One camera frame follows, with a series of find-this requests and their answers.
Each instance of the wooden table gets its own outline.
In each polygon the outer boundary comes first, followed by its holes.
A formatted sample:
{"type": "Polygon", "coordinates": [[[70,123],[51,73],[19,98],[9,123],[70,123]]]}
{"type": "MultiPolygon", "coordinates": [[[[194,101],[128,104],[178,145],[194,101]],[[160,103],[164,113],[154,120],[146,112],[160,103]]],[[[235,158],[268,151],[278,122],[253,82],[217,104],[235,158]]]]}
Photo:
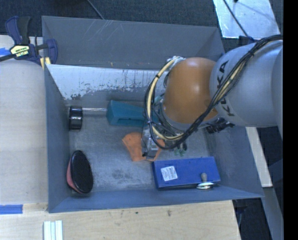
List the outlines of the wooden table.
{"type": "MultiPolygon", "coordinates": [[[[0,36],[0,48],[10,48],[9,36],[0,36]]],[[[7,65],[20,61],[8,61],[7,65]]],[[[248,129],[251,147],[264,187],[272,185],[255,129],[248,129]]],[[[232,201],[171,206],[48,213],[48,204],[26,203],[23,214],[0,215],[0,240],[43,239],[43,222],[63,222],[65,240],[90,239],[204,239],[240,240],[232,201]]]]}

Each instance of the black cable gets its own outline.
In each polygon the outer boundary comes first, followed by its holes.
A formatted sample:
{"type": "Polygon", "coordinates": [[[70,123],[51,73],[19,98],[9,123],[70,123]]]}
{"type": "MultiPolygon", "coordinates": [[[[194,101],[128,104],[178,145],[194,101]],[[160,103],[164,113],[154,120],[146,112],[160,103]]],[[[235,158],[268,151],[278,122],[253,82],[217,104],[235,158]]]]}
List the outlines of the black cable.
{"type": "Polygon", "coordinates": [[[103,16],[100,14],[100,12],[98,11],[98,9],[96,9],[96,7],[92,4],[92,2],[90,0],[86,0],[89,2],[89,4],[92,6],[92,8],[97,12],[97,14],[100,16],[101,19],[104,20],[103,16]]]}
{"type": "Polygon", "coordinates": [[[242,27],[242,25],[240,24],[240,22],[237,20],[237,18],[235,17],[235,15],[233,14],[232,10],[230,9],[228,3],[226,0],[223,0],[225,5],[227,6],[229,12],[231,13],[232,17],[234,18],[235,22],[237,22],[237,24],[239,25],[239,27],[241,28],[242,32],[245,34],[246,37],[251,38],[253,40],[253,38],[251,36],[249,36],[247,34],[247,32],[244,30],[244,28],[242,27]]]}

